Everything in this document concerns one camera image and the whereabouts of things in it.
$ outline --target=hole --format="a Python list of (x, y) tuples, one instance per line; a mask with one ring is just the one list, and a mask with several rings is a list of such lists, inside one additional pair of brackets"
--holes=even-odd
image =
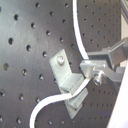
[(19, 95), (19, 100), (20, 100), (20, 101), (23, 101), (23, 100), (24, 100), (23, 94), (20, 94), (20, 95)]
[(43, 57), (46, 58), (47, 57), (47, 52), (43, 52)]
[(72, 62), (69, 62), (70, 67), (72, 67)]
[(100, 46), (100, 45), (99, 45), (99, 44), (97, 44), (97, 48), (99, 48), (99, 46)]
[(5, 91), (3, 89), (0, 91), (0, 96), (5, 97)]
[(40, 98), (37, 97), (37, 98), (36, 98), (36, 103), (39, 103), (39, 102), (40, 102)]
[(43, 80), (43, 79), (44, 79), (44, 77), (43, 77), (42, 74), (39, 75), (39, 79), (40, 79), (40, 80)]
[(31, 23), (31, 28), (35, 28), (36, 27), (36, 25), (35, 25), (35, 23)]
[(15, 15), (14, 15), (14, 20), (16, 20), (16, 21), (19, 20), (18, 14), (15, 14)]
[(93, 89), (92, 89), (92, 91), (94, 92), (94, 91), (95, 91), (95, 89), (93, 88)]
[(100, 35), (100, 31), (98, 31), (98, 34)]
[(54, 84), (57, 84), (57, 80), (54, 78)]
[(87, 22), (87, 19), (84, 19), (84, 22), (86, 23)]
[(92, 103), (90, 104), (90, 107), (92, 107)]
[(92, 14), (93, 14), (93, 15), (95, 15), (95, 13), (94, 13), (94, 12), (93, 12)]
[(83, 120), (83, 119), (81, 119), (81, 120), (80, 120), (80, 122), (81, 122), (81, 123), (83, 123), (83, 122), (84, 122), (84, 120)]
[(7, 71), (8, 68), (9, 68), (9, 65), (8, 65), (7, 63), (5, 63), (4, 66), (3, 66), (3, 69), (4, 69), (5, 71)]
[(64, 121), (61, 121), (61, 124), (64, 125)]
[(65, 3), (65, 7), (68, 8), (68, 6), (69, 6), (68, 3)]
[(37, 2), (37, 3), (35, 4), (35, 6), (36, 6), (36, 8), (39, 8), (39, 7), (40, 7), (40, 4)]
[(93, 43), (93, 39), (91, 39), (90, 42)]
[(23, 76), (26, 76), (26, 75), (27, 75), (27, 70), (26, 70), (26, 69), (23, 69), (23, 70), (22, 70), (22, 75), (23, 75)]
[(9, 38), (9, 40), (8, 40), (8, 43), (10, 44), (10, 45), (12, 45), (13, 44), (13, 38)]
[(83, 107), (85, 107), (86, 106), (86, 104), (85, 103), (83, 103)]
[(51, 35), (51, 33), (50, 33), (49, 30), (46, 32), (46, 35), (47, 35), (47, 36), (50, 36), (50, 35)]
[(17, 124), (21, 124), (21, 119), (20, 118), (17, 118), (16, 119), (16, 122), (17, 122)]
[(3, 122), (3, 118), (2, 118), (2, 116), (0, 116), (0, 122)]
[(74, 44), (71, 44), (71, 48), (74, 49), (75, 48), (75, 45)]
[(88, 8), (88, 5), (85, 5), (85, 8)]
[(94, 25), (92, 25), (92, 28), (94, 28)]
[(27, 45), (27, 46), (26, 46), (26, 50), (27, 50), (28, 52), (30, 52), (30, 51), (31, 51), (31, 46), (30, 46), (30, 45)]
[(51, 16), (51, 17), (54, 16), (54, 12), (53, 12), (53, 11), (50, 12), (50, 16)]
[(51, 120), (49, 120), (49, 121), (48, 121), (48, 124), (49, 124), (49, 125), (52, 125), (53, 123), (52, 123), (52, 121), (51, 121)]
[(83, 33), (83, 38), (85, 38), (85, 33)]
[(62, 37), (60, 37), (60, 43), (63, 43), (64, 39)]
[(65, 20), (65, 19), (63, 19), (63, 20), (62, 20), (62, 23), (63, 23), (63, 24), (66, 24), (66, 20)]
[(90, 121), (90, 120), (91, 120), (91, 118), (89, 117), (89, 118), (88, 118), (88, 121)]

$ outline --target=wire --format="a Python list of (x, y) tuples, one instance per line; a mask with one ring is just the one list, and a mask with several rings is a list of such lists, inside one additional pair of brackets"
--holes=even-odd
[(81, 53), (81, 56), (83, 59), (89, 59), (87, 52), (84, 48), (81, 35), (80, 35), (80, 29), (79, 29), (79, 24), (78, 24), (78, 16), (77, 16), (77, 0), (72, 0), (73, 1), (73, 25), (74, 25), (74, 31), (75, 31), (75, 36), (76, 36), (76, 42), (77, 46), (79, 48), (79, 51)]
[[(80, 29), (79, 29), (78, 17), (77, 17), (77, 0), (73, 0), (73, 25), (74, 25), (74, 31), (75, 31), (78, 49), (79, 49), (83, 59), (89, 59), (88, 55), (85, 51), (85, 48), (84, 48), (84, 45), (83, 45), (83, 42), (81, 39), (81, 35), (80, 35)], [(35, 108), (33, 109), (32, 113), (31, 113), (30, 122), (29, 122), (30, 128), (35, 128), (36, 116), (38, 115), (38, 113), (40, 112), (40, 110), (42, 108), (44, 108), (45, 106), (47, 106), (51, 103), (69, 100), (69, 99), (77, 96), (86, 87), (86, 85), (88, 84), (89, 81), (90, 81), (90, 78), (86, 78), (83, 81), (82, 85), (77, 89), (77, 91), (73, 95), (71, 93), (60, 94), (60, 95), (49, 96), (49, 97), (41, 100), (35, 106)]]
[(55, 102), (59, 102), (59, 101), (64, 101), (64, 100), (69, 100), (75, 96), (77, 96), (88, 84), (89, 80), (85, 79), (83, 81), (83, 83), (81, 84), (81, 86), (77, 89), (77, 91), (72, 95), (71, 93), (67, 93), (67, 94), (60, 94), (60, 95), (54, 95), (54, 96), (49, 96), (43, 100), (41, 100), (34, 108), (34, 110), (32, 111), (32, 114), (30, 116), (30, 123), (29, 126), (30, 128), (35, 128), (35, 120), (36, 120), (36, 116), (38, 115), (38, 113), (40, 112), (40, 110), (42, 108), (44, 108), (45, 106), (51, 104), (51, 103), (55, 103)]

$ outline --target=pegboard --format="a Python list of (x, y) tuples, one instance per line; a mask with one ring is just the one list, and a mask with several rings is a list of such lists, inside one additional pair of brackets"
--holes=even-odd
[[(78, 0), (86, 50), (101, 50), (120, 40), (119, 0)], [(43, 98), (60, 94), (49, 59), (65, 49), (72, 72), (82, 73), (73, 30), (72, 0), (0, 2), (0, 128), (29, 128), (30, 114)], [(64, 102), (37, 116), (36, 128), (105, 128), (116, 95), (91, 81), (89, 95), (71, 120)]]

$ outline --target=perforated panel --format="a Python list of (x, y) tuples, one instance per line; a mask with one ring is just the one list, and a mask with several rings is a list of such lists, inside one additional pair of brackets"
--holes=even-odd
[[(120, 40), (119, 0), (79, 0), (78, 17), (87, 51)], [(73, 31), (71, 0), (4, 0), (0, 2), (0, 127), (28, 128), (40, 99), (59, 94), (49, 59), (65, 49), (73, 73), (82, 57)], [(89, 95), (71, 120), (63, 102), (45, 107), (36, 128), (105, 128), (116, 99), (91, 81)]]

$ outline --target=white cable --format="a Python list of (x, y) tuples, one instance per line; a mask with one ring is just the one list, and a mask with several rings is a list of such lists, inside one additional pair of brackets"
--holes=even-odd
[[(81, 39), (81, 35), (80, 35), (79, 25), (78, 25), (77, 0), (73, 0), (73, 25), (74, 25), (74, 31), (75, 31), (75, 36), (76, 36), (76, 41), (77, 41), (79, 51), (80, 51), (83, 59), (88, 59), (88, 55), (85, 51), (85, 48), (84, 48), (84, 45), (83, 45), (83, 42)], [(34, 110), (31, 113), (30, 122), (29, 122), (30, 128), (35, 128), (36, 116), (38, 115), (38, 113), (40, 112), (40, 110), (42, 108), (44, 108), (45, 106), (47, 106), (51, 103), (65, 101), (65, 100), (68, 100), (68, 99), (71, 99), (71, 98), (77, 96), (86, 87), (86, 85), (88, 84), (89, 81), (90, 81), (90, 78), (86, 78), (84, 80), (84, 82), (82, 83), (82, 85), (77, 89), (77, 91), (73, 95), (71, 95), (70, 93), (60, 94), (60, 95), (49, 96), (49, 97), (41, 100), (35, 106)]]
[(35, 120), (36, 120), (36, 116), (37, 114), (40, 112), (40, 110), (42, 108), (44, 108), (45, 106), (51, 104), (51, 103), (55, 103), (55, 102), (59, 102), (59, 101), (64, 101), (64, 100), (68, 100), (71, 99), (75, 96), (77, 96), (88, 84), (88, 79), (85, 79), (83, 81), (83, 83), (81, 84), (81, 86), (77, 89), (77, 91), (74, 93), (74, 95), (71, 95), (71, 93), (67, 93), (67, 94), (60, 94), (60, 95), (54, 95), (54, 96), (49, 96), (43, 100), (41, 100), (34, 108), (34, 110), (32, 111), (32, 114), (30, 116), (30, 123), (29, 126), (30, 128), (35, 128)]
[(80, 29), (79, 29), (79, 24), (78, 24), (78, 16), (77, 16), (77, 0), (72, 0), (73, 1), (73, 25), (74, 25), (74, 31), (75, 31), (75, 36), (76, 36), (76, 42), (77, 46), (79, 48), (79, 51), (81, 53), (81, 56), (83, 59), (89, 59), (87, 52), (85, 51), (81, 35), (80, 35)]

